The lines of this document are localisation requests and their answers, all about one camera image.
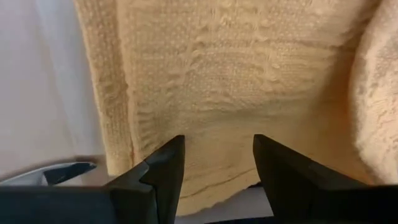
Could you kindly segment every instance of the knit blanket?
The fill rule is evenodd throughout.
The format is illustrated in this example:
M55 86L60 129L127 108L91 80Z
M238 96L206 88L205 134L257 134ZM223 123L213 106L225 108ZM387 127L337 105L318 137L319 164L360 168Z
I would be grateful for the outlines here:
M178 215L259 181L254 134L363 182L397 182L398 1L75 6L108 172L184 134Z

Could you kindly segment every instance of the yellow towel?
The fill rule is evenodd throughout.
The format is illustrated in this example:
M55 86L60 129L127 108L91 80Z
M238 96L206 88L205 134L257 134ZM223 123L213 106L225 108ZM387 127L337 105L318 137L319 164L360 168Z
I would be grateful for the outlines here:
M257 133L367 183L398 179L396 1L75 5L108 172L186 135L179 215L259 180Z

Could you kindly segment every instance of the white wall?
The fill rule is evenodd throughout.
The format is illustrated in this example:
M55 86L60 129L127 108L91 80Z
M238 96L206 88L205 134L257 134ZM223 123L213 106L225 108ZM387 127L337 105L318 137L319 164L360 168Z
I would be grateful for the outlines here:
M0 0L0 177L103 154L72 0Z

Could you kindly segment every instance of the textured fabric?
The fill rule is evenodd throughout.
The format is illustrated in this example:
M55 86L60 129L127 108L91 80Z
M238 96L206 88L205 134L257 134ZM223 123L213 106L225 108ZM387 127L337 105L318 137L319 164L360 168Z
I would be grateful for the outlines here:
M357 50L351 79L355 140L383 182L398 182L398 1L384 0Z
M109 173L186 135L179 215L259 180L256 133L367 183L398 179L395 1L75 3Z

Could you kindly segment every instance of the white surface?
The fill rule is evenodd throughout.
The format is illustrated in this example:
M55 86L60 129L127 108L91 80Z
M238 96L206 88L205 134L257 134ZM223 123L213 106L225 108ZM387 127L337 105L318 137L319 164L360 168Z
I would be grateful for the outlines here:
M176 217L176 224L202 224L242 218L273 216L271 206L261 187L243 190L242 192L193 215Z
M0 177L103 154L73 2L0 0Z

